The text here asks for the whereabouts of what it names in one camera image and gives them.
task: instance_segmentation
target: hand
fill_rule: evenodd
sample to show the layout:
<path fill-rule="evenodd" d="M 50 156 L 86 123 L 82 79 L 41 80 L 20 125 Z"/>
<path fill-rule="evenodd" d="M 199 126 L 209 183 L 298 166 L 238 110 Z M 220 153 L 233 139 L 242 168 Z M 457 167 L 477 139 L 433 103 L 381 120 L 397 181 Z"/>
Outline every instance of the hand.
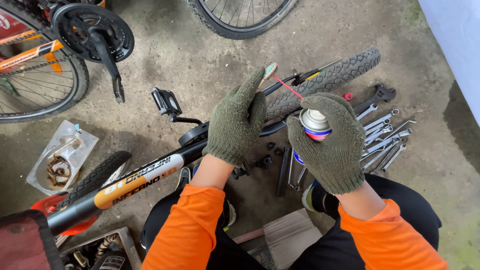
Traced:
<path fill-rule="evenodd" d="M 256 93 L 265 68 L 259 67 L 215 106 L 203 155 L 211 154 L 237 168 L 252 149 L 266 115 L 265 95 Z"/>
<path fill-rule="evenodd" d="M 322 142 L 315 142 L 298 118 L 289 117 L 288 139 L 296 153 L 327 192 L 338 195 L 354 191 L 365 180 L 360 169 L 365 130 L 352 107 L 343 98 L 328 93 L 303 98 L 301 105 L 323 114 L 332 133 Z"/>

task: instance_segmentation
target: bicycle wheel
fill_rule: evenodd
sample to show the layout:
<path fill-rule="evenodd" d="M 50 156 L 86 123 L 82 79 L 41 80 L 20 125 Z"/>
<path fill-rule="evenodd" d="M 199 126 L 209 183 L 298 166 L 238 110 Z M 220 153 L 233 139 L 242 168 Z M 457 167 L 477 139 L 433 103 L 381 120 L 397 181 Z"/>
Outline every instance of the bicycle wheel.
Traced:
<path fill-rule="evenodd" d="M 229 39 L 248 39 L 280 22 L 299 0 L 186 1 L 208 29 Z"/>
<path fill-rule="evenodd" d="M 127 151 L 113 153 L 106 160 L 102 161 L 87 177 L 81 180 L 78 185 L 66 196 L 62 202 L 57 204 L 55 212 L 65 206 L 69 206 L 81 197 L 90 192 L 117 180 L 128 167 L 128 161 L 132 154 Z"/>
<path fill-rule="evenodd" d="M 1 13 L 30 30 L 43 32 L 39 38 L 14 39 L 0 45 L 0 62 L 56 39 L 46 30 L 48 20 L 35 1 L 0 0 Z M 85 62 L 69 56 L 65 49 L 2 69 L 0 123 L 32 121 L 63 112 L 84 97 L 88 82 Z"/>
<path fill-rule="evenodd" d="M 365 74 L 379 62 L 380 51 L 377 48 L 369 48 L 319 73 L 310 80 L 296 86 L 294 90 L 303 97 L 315 93 L 330 92 Z M 266 120 L 283 117 L 299 107 L 300 98 L 293 92 L 288 91 L 268 103 Z"/>

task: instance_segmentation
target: red straw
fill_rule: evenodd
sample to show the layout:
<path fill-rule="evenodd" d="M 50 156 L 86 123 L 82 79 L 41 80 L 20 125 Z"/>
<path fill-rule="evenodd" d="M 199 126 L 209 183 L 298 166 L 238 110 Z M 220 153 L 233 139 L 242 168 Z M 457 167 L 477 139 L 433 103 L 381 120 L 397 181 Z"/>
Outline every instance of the red straw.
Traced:
<path fill-rule="evenodd" d="M 295 95 L 297 95 L 299 98 L 303 98 L 302 96 L 300 96 L 297 92 L 295 92 L 295 90 L 293 90 L 292 88 L 290 88 L 288 85 L 286 85 L 284 82 L 282 82 L 279 78 L 277 78 L 275 75 L 272 75 L 277 81 L 281 82 L 283 85 L 285 85 L 286 88 L 290 89 L 290 91 L 292 91 L 293 93 L 295 93 Z"/>

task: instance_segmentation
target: black pants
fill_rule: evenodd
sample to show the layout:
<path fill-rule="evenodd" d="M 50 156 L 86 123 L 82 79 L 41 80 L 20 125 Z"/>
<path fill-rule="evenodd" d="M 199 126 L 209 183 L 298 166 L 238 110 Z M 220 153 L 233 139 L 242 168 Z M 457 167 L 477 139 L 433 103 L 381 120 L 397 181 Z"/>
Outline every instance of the black pants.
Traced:
<path fill-rule="evenodd" d="M 416 191 L 380 176 L 365 174 L 365 180 L 383 199 L 392 199 L 399 206 L 401 216 L 419 232 L 435 250 L 438 249 L 438 229 L 442 223 L 430 204 Z M 171 207 L 180 198 L 177 190 L 161 199 L 152 209 L 145 222 L 140 242 L 150 248 L 160 228 L 167 220 Z M 313 194 L 313 205 L 321 205 L 322 198 Z M 315 244 L 308 247 L 290 269 L 365 269 L 351 234 L 340 228 L 338 200 L 333 195 L 325 198 L 326 213 L 336 220 L 335 225 Z M 223 231 L 219 220 L 215 231 L 216 247 L 210 254 L 207 270 L 216 269 L 264 269 L 252 256 L 240 248 Z"/>

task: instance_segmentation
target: bicycle tire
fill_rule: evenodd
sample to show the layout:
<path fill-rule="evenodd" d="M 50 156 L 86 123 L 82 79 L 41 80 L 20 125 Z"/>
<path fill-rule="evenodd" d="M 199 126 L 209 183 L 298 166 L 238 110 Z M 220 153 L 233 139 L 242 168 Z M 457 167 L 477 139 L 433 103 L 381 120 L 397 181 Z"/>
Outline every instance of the bicycle tire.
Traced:
<path fill-rule="evenodd" d="M 283 18 L 285 18 L 285 16 L 287 16 L 288 13 L 299 2 L 299 0 L 291 0 L 291 2 L 288 3 L 288 6 L 282 12 L 280 12 L 274 20 L 258 29 L 252 29 L 251 31 L 234 31 L 216 22 L 215 19 L 213 19 L 205 10 L 205 8 L 199 3 L 199 1 L 203 0 L 186 0 L 187 5 L 192 10 L 193 14 L 200 20 L 200 22 L 202 22 L 202 24 L 204 24 L 208 29 L 212 30 L 217 35 L 236 40 L 249 39 L 263 34 L 268 29 L 278 24 Z"/>
<path fill-rule="evenodd" d="M 18 18 L 19 21 L 22 21 L 32 30 L 39 31 L 49 26 L 48 20 L 41 13 L 41 9 L 36 5 L 28 5 L 19 0 L 0 0 L 0 9 L 5 10 L 9 14 Z M 43 38 L 46 40 L 52 41 L 55 40 L 55 36 L 51 31 L 47 31 L 42 34 Z M 60 49 L 63 55 L 67 56 L 68 51 Z M 72 73 L 75 73 L 74 78 L 76 79 L 75 89 L 72 89 L 69 95 L 66 97 L 69 98 L 67 102 L 64 102 L 60 107 L 55 110 L 45 110 L 45 113 L 40 113 L 36 115 L 18 115 L 12 116 L 11 118 L 2 118 L 0 117 L 0 124 L 3 123 L 21 123 L 27 121 L 34 121 L 39 119 L 44 119 L 47 117 L 54 116 L 63 111 L 66 111 L 77 104 L 80 100 L 83 99 L 87 93 L 88 84 L 89 84 L 89 74 L 85 61 L 79 59 L 78 57 L 72 57 L 66 61 L 70 62 L 72 67 Z"/>
<path fill-rule="evenodd" d="M 132 158 L 132 154 L 127 151 L 118 151 L 111 154 L 107 159 L 102 161 L 95 169 L 93 169 L 87 177 L 83 178 L 78 185 L 66 196 L 63 201 L 57 204 L 55 212 L 65 206 L 69 206 L 81 197 L 100 188 L 105 181 L 118 169 L 121 165 Z"/>
<path fill-rule="evenodd" d="M 296 86 L 294 90 L 303 97 L 330 92 L 365 74 L 379 62 L 380 51 L 377 48 L 369 48 L 328 68 L 325 72 Z M 298 107 L 300 107 L 300 98 L 289 91 L 268 103 L 266 120 L 283 117 Z"/>

